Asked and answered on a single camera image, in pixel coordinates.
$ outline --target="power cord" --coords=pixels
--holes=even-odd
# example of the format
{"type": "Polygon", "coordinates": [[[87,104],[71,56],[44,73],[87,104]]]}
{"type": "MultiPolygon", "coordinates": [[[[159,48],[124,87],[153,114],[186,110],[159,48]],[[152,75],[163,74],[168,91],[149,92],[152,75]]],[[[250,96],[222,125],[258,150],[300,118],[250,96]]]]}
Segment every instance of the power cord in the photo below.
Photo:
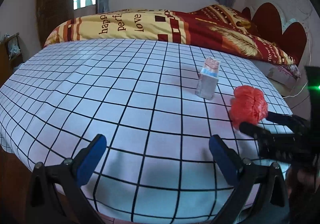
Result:
{"type": "MultiPolygon", "coordinates": [[[[308,36],[309,56],[310,56],[309,66],[310,66],[310,65],[311,65],[311,48],[310,48],[310,41],[309,41],[308,32],[306,32],[306,34],[307,34],[307,36],[308,36]]],[[[306,84],[302,87],[302,89],[301,89],[297,94],[295,94],[295,95],[293,95],[293,96],[286,96],[286,97],[283,97],[283,98],[284,98],[284,99],[285,99],[285,98],[289,98],[289,97],[294,98],[294,97],[298,96],[298,95],[303,91],[303,89],[305,88],[305,86],[306,86],[307,84],[308,84],[308,81],[306,82],[306,84]]]]}

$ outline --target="white tablecloth with black grid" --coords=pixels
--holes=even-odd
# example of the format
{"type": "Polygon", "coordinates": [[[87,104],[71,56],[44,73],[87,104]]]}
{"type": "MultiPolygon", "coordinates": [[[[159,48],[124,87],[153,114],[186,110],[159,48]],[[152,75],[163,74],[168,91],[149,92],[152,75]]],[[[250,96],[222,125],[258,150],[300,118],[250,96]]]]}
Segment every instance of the white tablecloth with black grid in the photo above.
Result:
{"type": "MultiPolygon", "coordinates": [[[[255,141],[233,129],[228,116],[241,85],[261,89],[269,111],[291,114],[256,66],[233,55],[133,39],[54,44],[1,87],[1,145],[32,170],[39,161],[73,158],[103,134],[108,148],[82,187],[96,210],[140,223],[202,222],[232,192],[208,138],[219,134],[242,158],[259,158],[255,141]],[[195,95],[206,56],[221,60],[211,101],[195,95]]],[[[290,132],[266,120],[260,125],[290,132]]]]}

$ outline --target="crumpled red bag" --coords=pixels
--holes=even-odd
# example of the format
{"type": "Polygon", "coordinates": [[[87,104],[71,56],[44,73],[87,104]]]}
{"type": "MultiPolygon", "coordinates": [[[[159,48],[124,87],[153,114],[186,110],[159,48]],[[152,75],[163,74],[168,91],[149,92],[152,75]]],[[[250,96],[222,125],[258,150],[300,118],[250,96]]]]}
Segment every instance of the crumpled red bag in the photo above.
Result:
{"type": "Polygon", "coordinates": [[[263,92],[251,86],[239,86],[234,90],[231,100],[230,119],[235,129],[239,129],[242,122],[257,125],[268,115],[268,104],[263,92]]]}

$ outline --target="wooden floor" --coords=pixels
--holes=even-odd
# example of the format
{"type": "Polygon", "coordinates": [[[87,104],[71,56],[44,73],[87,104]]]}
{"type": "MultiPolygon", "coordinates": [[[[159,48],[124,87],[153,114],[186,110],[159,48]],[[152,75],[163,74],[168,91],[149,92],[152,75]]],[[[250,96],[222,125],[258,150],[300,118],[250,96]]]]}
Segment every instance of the wooden floor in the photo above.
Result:
{"type": "MultiPolygon", "coordinates": [[[[14,154],[8,154],[0,146],[0,223],[26,224],[25,202],[31,172],[14,154]]],[[[66,197],[59,194],[63,208],[71,220],[79,223],[71,211],[66,197]]],[[[132,224],[100,215],[107,224],[132,224]]]]}

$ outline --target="red headboard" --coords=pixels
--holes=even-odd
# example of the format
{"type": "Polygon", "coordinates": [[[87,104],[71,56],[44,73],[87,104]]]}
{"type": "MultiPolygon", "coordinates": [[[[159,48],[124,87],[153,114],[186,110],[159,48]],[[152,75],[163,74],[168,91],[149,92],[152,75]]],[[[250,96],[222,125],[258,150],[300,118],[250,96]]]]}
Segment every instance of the red headboard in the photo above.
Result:
{"type": "Polygon", "coordinates": [[[307,43],[307,36],[299,22],[293,22],[282,34],[281,18],[278,10],[271,3],[262,4],[251,19],[251,12],[246,7],[242,14],[251,20],[258,29],[259,36],[292,56],[298,65],[307,43]]]}

